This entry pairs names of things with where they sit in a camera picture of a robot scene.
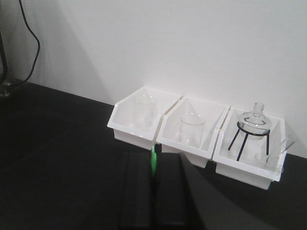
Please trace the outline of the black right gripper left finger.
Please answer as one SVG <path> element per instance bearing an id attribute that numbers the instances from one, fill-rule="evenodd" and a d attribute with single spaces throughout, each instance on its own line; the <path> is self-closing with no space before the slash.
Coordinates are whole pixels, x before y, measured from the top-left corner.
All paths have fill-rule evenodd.
<path id="1" fill-rule="evenodd" d="M 149 230 L 152 227 L 151 164 L 148 153 L 128 154 L 120 230 Z"/>

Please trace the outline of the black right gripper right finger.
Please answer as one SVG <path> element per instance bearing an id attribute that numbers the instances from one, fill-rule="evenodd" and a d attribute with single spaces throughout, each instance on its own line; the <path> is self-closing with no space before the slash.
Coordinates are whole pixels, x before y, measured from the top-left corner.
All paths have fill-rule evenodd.
<path id="1" fill-rule="evenodd" d="M 159 154 L 156 175 L 158 230 L 275 229 L 218 192 L 183 154 Z"/>

